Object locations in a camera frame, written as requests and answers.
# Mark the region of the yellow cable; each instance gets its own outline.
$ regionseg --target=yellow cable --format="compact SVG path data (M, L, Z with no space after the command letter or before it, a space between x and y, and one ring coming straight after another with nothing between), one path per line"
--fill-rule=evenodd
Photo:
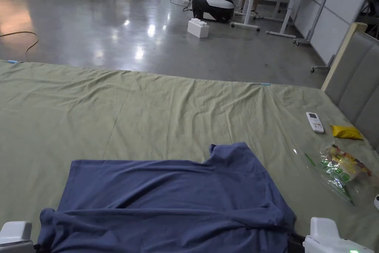
M28 58L28 50L29 50L31 47L34 47L34 46L38 43L38 41L39 41L39 38L38 38L38 36L37 36L36 33L29 32L29 31L20 31L20 32L14 32L14 33L9 33L9 34L1 34L0 37L10 36L10 35L12 35L12 34L24 34L24 33L26 33L26 34L33 34L33 35L35 35L35 36L37 37L37 41L36 41L34 44L32 44L30 47L28 47L28 48L26 49L26 51L25 51L26 59L27 59L28 62L30 62L30 60L29 60L29 58Z

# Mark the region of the black and white robot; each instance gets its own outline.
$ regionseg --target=black and white robot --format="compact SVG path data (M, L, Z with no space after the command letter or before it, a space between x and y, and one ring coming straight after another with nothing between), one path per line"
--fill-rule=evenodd
M193 17L203 19L204 13L210 14L216 21L227 23L234 13L232 0L192 0Z

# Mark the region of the white robot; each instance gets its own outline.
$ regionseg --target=white robot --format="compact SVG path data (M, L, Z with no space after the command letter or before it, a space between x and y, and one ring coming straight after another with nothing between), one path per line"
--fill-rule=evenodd
M0 253L35 253L30 235L30 222L5 223L0 232ZM306 236L303 247L305 253L374 253L340 238L334 221L318 217L311 219L311 234Z
M210 14L216 21L226 23L234 13L232 0L192 0L193 17L203 19L204 13Z

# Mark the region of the gray upholstered headboard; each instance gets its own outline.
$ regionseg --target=gray upholstered headboard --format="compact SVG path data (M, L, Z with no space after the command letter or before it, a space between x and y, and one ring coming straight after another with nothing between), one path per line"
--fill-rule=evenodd
M379 41L353 33L325 93L379 152Z

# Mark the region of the table leg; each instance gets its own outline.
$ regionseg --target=table leg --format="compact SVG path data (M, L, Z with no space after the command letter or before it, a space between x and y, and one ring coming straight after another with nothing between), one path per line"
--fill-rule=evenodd
M287 27L287 24L288 24L288 20L289 20L289 17L291 16L291 12L292 12L292 9L294 7L294 3L295 3L295 0L290 0L289 3L288 3L288 8L287 8L287 13L285 15L285 18L284 18L284 21L283 21L283 25L282 25L282 28L281 28L281 31L279 33L277 32L272 32L272 31L267 31L266 34L274 34L274 35L277 35L277 36L282 36L282 37L292 37L292 38L296 38L295 35L292 35L292 34L285 34L285 29Z
M249 5L249 0L245 0L245 3L243 4L243 11L242 13L246 15L246 12L248 11L248 5Z
M282 0L278 0L276 2L275 10L274 10L274 13L272 15L273 18L276 18L276 16L278 15L278 11L279 11L279 8L281 6L281 2L282 2Z
M249 25L249 19L250 19L250 14L251 14L250 11L252 9L254 0L248 0L248 1L249 1L248 5L246 5L246 2L245 2L245 6L243 7L244 11L246 8L246 13L244 13L245 14L245 21L243 23L231 22L231 26L232 26L232 28L234 28L235 26L248 27L248 28L253 28L253 29L256 29L257 31L260 31L259 26Z

